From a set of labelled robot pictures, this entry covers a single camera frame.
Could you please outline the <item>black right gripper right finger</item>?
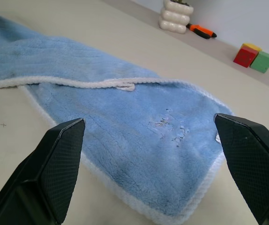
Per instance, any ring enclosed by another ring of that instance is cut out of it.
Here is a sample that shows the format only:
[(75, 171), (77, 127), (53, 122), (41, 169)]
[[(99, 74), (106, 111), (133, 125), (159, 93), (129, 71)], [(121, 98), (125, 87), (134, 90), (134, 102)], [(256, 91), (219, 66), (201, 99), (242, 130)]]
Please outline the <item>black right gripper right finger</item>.
[(214, 122), (233, 180), (257, 223), (269, 225), (269, 130), (222, 113)]

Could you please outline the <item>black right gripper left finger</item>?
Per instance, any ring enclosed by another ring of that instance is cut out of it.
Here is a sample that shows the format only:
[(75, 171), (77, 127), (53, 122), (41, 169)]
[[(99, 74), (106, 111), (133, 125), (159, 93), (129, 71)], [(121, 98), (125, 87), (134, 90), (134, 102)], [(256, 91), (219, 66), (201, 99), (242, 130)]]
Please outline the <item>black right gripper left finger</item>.
[(0, 191), (0, 225), (60, 225), (80, 166), (85, 120), (49, 129)]

